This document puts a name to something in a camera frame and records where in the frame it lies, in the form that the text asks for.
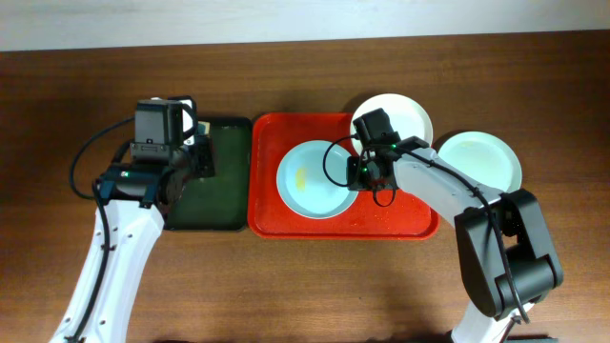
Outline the light blue plate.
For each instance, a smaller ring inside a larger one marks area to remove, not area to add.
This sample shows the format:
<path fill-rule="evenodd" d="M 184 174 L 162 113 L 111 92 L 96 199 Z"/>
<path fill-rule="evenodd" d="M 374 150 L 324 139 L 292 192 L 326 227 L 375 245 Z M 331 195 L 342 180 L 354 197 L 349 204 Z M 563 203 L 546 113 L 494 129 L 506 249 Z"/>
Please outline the light blue plate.
<path fill-rule="evenodd" d="M 309 219 L 328 219 L 346 212 L 357 191 L 337 186 L 346 184 L 350 153 L 339 145 L 311 140 L 296 145 L 281 159 L 275 183 L 282 202 L 296 214 Z"/>

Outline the light green plate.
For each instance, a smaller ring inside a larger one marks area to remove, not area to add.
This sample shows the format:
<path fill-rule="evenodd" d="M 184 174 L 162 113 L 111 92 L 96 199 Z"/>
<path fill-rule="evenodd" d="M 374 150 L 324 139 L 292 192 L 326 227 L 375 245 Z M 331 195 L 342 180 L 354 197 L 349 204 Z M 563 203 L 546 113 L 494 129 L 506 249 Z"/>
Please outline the light green plate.
<path fill-rule="evenodd" d="M 486 186 L 504 192 L 521 188 L 522 168 L 517 155 L 504 141 L 490 133 L 458 133 L 440 146 L 438 155 Z"/>

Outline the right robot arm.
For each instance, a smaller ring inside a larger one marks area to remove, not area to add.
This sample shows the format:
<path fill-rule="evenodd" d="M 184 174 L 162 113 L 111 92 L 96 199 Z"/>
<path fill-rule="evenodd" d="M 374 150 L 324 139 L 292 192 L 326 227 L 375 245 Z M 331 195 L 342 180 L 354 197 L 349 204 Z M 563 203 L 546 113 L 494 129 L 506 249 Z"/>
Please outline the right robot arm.
<path fill-rule="evenodd" d="M 506 342 L 564 277 L 537 198 L 476 182 L 424 140 L 401 138 L 382 109 L 354 119 L 362 150 L 347 162 L 351 191 L 405 192 L 456 231 L 461 279 L 470 298 L 453 342 Z"/>

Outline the white plate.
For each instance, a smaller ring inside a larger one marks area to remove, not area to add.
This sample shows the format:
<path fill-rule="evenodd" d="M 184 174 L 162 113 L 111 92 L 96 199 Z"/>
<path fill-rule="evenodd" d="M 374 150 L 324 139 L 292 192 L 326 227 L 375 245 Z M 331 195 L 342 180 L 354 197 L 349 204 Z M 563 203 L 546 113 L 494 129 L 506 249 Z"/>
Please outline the white plate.
<path fill-rule="evenodd" d="M 428 145 L 433 142 L 432 121 L 418 102 L 401 94 L 383 93 L 364 101 L 350 120 L 350 135 L 356 133 L 353 122 L 370 111 L 383 109 L 389 116 L 392 128 L 402 140 L 416 136 Z"/>

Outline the green and yellow sponge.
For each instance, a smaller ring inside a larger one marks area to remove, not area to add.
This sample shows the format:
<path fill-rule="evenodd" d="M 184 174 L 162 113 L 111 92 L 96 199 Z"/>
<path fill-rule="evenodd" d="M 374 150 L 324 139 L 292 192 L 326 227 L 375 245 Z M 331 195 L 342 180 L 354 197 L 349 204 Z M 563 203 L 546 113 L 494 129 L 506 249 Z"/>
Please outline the green and yellow sponge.
<path fill-rule="evenodd" d="M 209 135 L 211 130 L 211 123 L 205 121 L 199 121 L 197 123 L 197 134 L 201 136 Z"/>

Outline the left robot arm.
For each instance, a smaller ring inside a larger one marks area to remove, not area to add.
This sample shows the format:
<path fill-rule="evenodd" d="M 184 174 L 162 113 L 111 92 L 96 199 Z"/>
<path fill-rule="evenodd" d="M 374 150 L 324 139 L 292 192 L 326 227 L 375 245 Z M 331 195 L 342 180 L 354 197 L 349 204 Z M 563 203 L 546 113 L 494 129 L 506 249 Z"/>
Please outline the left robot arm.
<path fill-rule="evenodd" d="M 186 184 L 214 176 L 210 125 L 190 96 L 140 100 L 133 138 L 91 183 L 91 245 L 54 342 L 123 342 L 148 257 Z"/>

